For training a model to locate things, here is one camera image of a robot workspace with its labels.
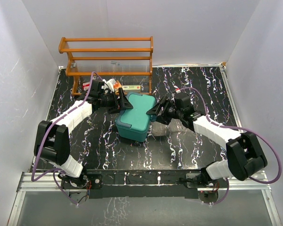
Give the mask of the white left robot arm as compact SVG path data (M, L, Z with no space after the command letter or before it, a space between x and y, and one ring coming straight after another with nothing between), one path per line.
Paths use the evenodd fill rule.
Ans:
M35 163L39 160L49 162L55 170L71 177L76 187L86 186L88 176L83 173L83 165L70 154L69 135L84 119L100 108L106 108L109 114L115 114L131 110L133 106L122 88L115 92L106 82L93 80L88 89L59 117L39 123L34 146Z

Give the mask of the green plastic medicine box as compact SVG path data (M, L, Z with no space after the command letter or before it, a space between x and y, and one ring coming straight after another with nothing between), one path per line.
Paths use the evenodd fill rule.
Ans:
M120 137L144 142L150 127L147 111L154 107L156 100L153 96L135 92L128 93L126 98L133 108L119 113L116 119L118 133Z

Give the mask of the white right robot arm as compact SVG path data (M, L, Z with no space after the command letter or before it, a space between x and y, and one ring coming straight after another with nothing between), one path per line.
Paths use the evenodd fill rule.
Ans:
M244 181L267 166L267 159L254 133L240 133L208 121L204 114L194 109L186 93L177 93L172 100L163 97L147 114L165 125L172 119L179 119L186 128L206 136L226 150L226 160L207 165L199 175L186 182L211 187L220 178L235 177Z

